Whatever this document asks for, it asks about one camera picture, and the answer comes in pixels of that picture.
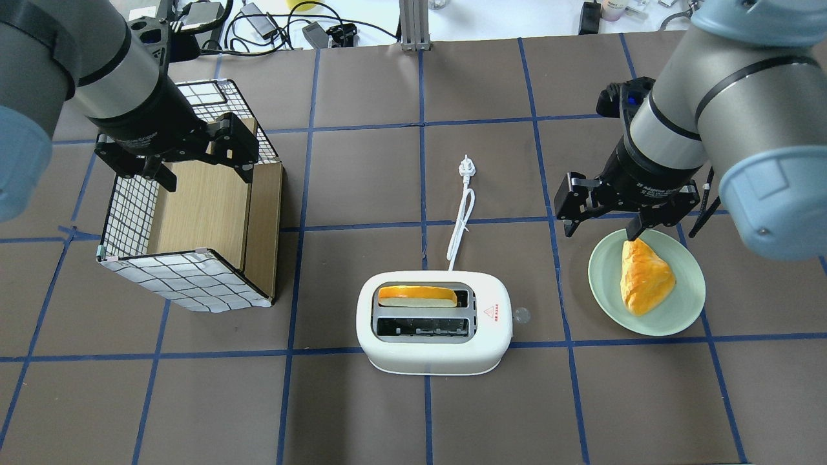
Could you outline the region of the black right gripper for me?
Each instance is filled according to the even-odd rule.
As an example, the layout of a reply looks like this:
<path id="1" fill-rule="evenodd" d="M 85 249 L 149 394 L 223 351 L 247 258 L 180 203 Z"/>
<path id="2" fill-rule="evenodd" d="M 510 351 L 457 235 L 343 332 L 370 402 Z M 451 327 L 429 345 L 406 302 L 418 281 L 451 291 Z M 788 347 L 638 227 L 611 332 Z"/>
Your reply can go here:
<path id="1" fill-rule="evenodd" d="M 620 139 L 602 173 L 588 179 L 567 172 L 554 195 L 554 215 L 570 238 L 584 221 L 605 214 L 605 208 L 639 212 L 625 227 L 633 242 L 649 223 L 678 223 L 700 203 L 693 180 L 697 168 L 677 170 L 650 161 L 637 147 Z"/>

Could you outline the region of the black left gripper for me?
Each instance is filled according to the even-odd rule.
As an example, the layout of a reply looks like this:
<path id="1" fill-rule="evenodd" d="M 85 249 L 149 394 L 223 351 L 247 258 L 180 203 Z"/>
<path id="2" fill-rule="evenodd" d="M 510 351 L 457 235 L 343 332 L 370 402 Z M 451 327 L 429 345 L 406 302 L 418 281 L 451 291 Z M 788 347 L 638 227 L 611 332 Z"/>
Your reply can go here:
<path id="1" fill-rule="evenodd" d="M 94 119 L 100 129 L 94 153 L 118 176 L 154 180 L 169 192 L 176 191 L 177 177 L 161 156 L 167 161 L 189 161 L 206 153 L 206 163 L 231 167 L 243 182 L 252 183 L 259 141 L 256 129 L 246 123 L 226 112 L 207 124 L 173 81 L 159 81 L 135 109 Z"/>

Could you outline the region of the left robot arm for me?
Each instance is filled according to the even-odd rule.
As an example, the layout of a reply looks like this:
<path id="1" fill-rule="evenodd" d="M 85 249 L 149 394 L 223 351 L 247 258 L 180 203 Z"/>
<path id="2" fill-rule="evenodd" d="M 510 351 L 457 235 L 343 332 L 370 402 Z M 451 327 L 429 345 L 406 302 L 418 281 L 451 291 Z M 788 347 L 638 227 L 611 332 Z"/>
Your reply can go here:
<path id="1" fill-rule="evenodd" d="M 199 56 L 195 37 L 222 26 L 232 5 L 186 25 L 169 13 L 127 20 L 109 1 L 3 1 L 2 220 L 30 203 L 67 101 L 98 128 L 95 153 L 122 178 L 173 192 L 169 164 L 201 161 L 251 183 L 256 135 L 235 114 L 200 119 L 167 74 L 169 63 Z"/>

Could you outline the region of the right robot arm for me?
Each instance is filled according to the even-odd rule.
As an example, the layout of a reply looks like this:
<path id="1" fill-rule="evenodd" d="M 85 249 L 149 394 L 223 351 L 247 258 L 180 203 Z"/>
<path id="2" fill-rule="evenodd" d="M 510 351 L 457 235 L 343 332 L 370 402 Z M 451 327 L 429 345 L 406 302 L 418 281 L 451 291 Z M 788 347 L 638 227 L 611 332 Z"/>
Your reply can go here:
<path id="1" fill-rule="evenodd" d="M 602 173 L 565 174 L 553 212 L 566 236 L 609 212 L 635 212 L 629 240 L 700 204 L 709 163 L 744 244 L 777 261 L 824 256 L 826 81 L 812 48 L 824 1 L 706 1 L 656 79 L 611 83 L 597 113 L 623 135 Z"/>

